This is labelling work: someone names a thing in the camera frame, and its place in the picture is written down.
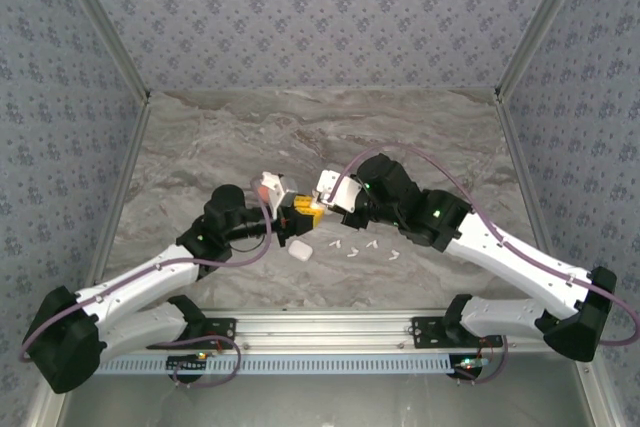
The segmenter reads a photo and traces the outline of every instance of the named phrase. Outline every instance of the gray marble table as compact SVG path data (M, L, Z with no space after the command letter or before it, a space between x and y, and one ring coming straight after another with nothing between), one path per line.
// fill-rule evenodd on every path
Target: gray marble table
M402 89L174 92L153 94L150 108L105 278L173 242L218 185L248 191L249 180L267 170L310 190L323 168L344 166L368 146L389 141L433 154L495 222L533 243L495 107L478 96ZM422 159L388 155L420 186L452 189ZM329 246L336 239L342 239L341 249ZM374 239L379 248L366 248ZM523 296L489 272L415 246L386 226L353 231L334 215L302 240L314 249L306 263L274 242L258 263L220 269L184 293L202 307L428 308L446 306L457 293ZM347 258L352 246L360 253ZM392 249L400 256L390 261Z

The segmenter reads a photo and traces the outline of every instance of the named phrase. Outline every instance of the wall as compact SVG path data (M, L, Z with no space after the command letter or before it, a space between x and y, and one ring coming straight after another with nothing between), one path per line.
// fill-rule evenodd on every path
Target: wall
M510 100L553 245L640 305L640 0L567 0ZM607 336L630 320L612 311ZM640 425L640 345L603 349Z
M101 0L150 90L494 86L540 0Z
M19 343L86 276L138 106L76 0L0 16L0 425L18 426L39 378Z

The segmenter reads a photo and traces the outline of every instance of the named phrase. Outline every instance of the yellow object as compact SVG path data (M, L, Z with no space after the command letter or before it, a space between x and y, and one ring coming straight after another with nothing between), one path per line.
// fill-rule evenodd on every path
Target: yellow object
M315 229L322 217L324 216L324 209L314 209L311 207L313 198L309 195L297 195L293 199L293 207L303 215L313 216L313 228Z

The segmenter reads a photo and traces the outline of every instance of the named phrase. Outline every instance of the purple cable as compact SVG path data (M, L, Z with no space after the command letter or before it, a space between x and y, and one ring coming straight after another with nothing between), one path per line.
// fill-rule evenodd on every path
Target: purple cable
M445 177L449 179L453 183L453 185L455 185L458 188L460 192L462 192L462 195L464 195L467 198L469 203L473 206L474 210L477 212L478 217L480 217L484 225L487 227L487 229L489 229L489 232L491 232L491 234L495 237L495 239L501 245L504 245L504 247L506 247L511 253L513 253L520 259L524 260L525 262L533 265L534 267L537 267L538 269L546 272L547 274L551 274L555 277L558 277L559 279L564 280L565 282L572 282L576 285L579 285L580 287L583 287L592 292L595 292L596 294L601 295L605 299L610 300L614 304L624 309L627 312L627 314L629 314L629 316L633 320L633 323L635 324L635 331L633 335L623 340L601 340L600 345L622 347L625 345L633 344L640 338L640 316L638 316L638 314L634 311L634 309L629 304L627 304L622 299L616 297L612 293L607 292L606 290L596 285L592 285L580 279L572 279L569 275L558 272L555 269L552 269L551 267L548 267L542 264L541 262L538 262L536 259L529 257L527 254L525 254L524 252L520 251L518 248L511 245L509 243L509 239L505 240L504 237L500 234L500 232L498 232L493 222L491 222L491 219L489 218L489 216L484 212L484 210L480 207L480 205L473 199L471 193L469 193L467 189L464 188L464 186L460 183L460 181L458 181L458 179L456 179L444 166L440 165L440 163L437 160L433 159L426 152L424 152L423 150L417 147L414 147L412 145L402 144L400 142L389 142L385 144L378 144L368 148L361 154L357 155L351 162L349 162L347 166L344 168L344 170L340 173L340 176L338 177L338 180L336 181L336 184L333 187L333 191L329 195L327 202L331 202L333 200L333 198L338 192L338 187L340 186L342 179L344 179L347 175L349 175L349 173L357 163L359 163L369 154L378 152L387 147L398 147L408 152L412 152L417 156L423 158L424 160L429 162L431 165L433 165L436 169L438 169L440 172L442 172L445 175Z
M260 192L258 191L258 187L256 185L256 182L257 182L257 179L254 179L254 180L251 181L251 189L253 190L253 193L256 195L256 197L258 199L258 205L260 206L260 210L262 211L262 215L264 216L265 226L266 226L266 230L267 231L265 233L264 246L262 247L262 249L255 256L253 256L252 258L250 258L248 260L241 260L239 262L216 262L216 261L213 261L213 260L194 259L194 258L189 258L189 257L165 260L163 262L159 262L157 265L154 264L154 265L152 265L150 267L147 267L146 269L143 269L140 272L137 272L136 274L132 275L131 277L127 277L126 279L122 279L120 282L116 282L112 286L110 286L110 287L106 288L105 290L103 290L102 292L100 292L99 297L105 297L105 296L111 294L113 291L115 291L115 290L117 290L117 289L119 289L121 287L124 287L127 284L130 284L131 282L133 282L134 280L139 279L140 277L143 277L143 276L147 275L149 272L157 270L158 268L166 267L168 265L190 263L190 264L207 265L207 266L210 266L210 267L244 267L246 265L253 264L254 262L257 262L258 260L260 260L269 251L269 246L271 245L272 230L271 230L271 218L269 216L269 211L267 210L267 206L264 203L264 201L262 200L262 197L260 197ZM97 300L96 297L97 296L90 297L90 298L88 298L86 300L83 300L82 302L79 302L79 303L77 303L75 305L72 305L71 307L58 312L56 315L54 315L50 319L47 319L45 322L43 322L42 325L40 325L36 330L34 330L31 333L31 335L20 346L20 354L19 354L18 360L20 362L25 362L25 363L31 362L31 359L26 357L26 353L31 348L31 346L36 341L36 339L38 337L40 337L40 335L42 335L42 333L45 330L47 330L51 325L53 325L56 322L58 322L60 319L63 319L64 317L66 317L68 315L71 315L72 313L74 313L74 312L86 307L87 305L91 305L94 302L96 302L96 300Z
M226 384L230 380L233 380L233 378L236 375L238 375L238 372L240 371L240 365L241 365L241 362L242 362L242 353L240 352L240 347L238 347L238 344L236 344L233 340L231 340L228 337L223 337L222 335L206 335L204 337L197 337L195 339L176 340L174 342L162 342L161 344L156 344L156 347L181 347L183 345L191 345L191 344L195 344L197 342L206 342L206 341L220 341L220 342L224 342L225 344L230 345L231 347L233 347L233 350L236 351L236 354L238 354L238 356L237 356L237 359L236 359L236 365L234 365L233 370L231 371L231 373L229 375L223 377L220 380L214 380L212 382L202 382L202 383L197 383L197 384L185 384L184 382L180 382L178 380L178 371L180 370L180 368L186 362L179 362L178 365L176 366L176 368L173 371L173 381L176 384L184 385L187 388L206 389L206 388L209 388L209 387L217 387L219 385Z
M465 372L462 369L453 369L455 370L458 374L464 375L465 377L468 377L469 380L468 381L463 381L463 382L469 382L472 384L486 384L487 382L491 382L493 379L495 379L497 376L499 376L502 371L504 370L504 368L507 366L507 358L509 356L509 344L507 343L507 337L506 336L502 336L502 345L504 345L504 349L502 350L502 358L500 359L500 363L498 364L498 368L496 370L494 370L491 375L483 378L483 379L476 379L473 375L471 375L469 372Z

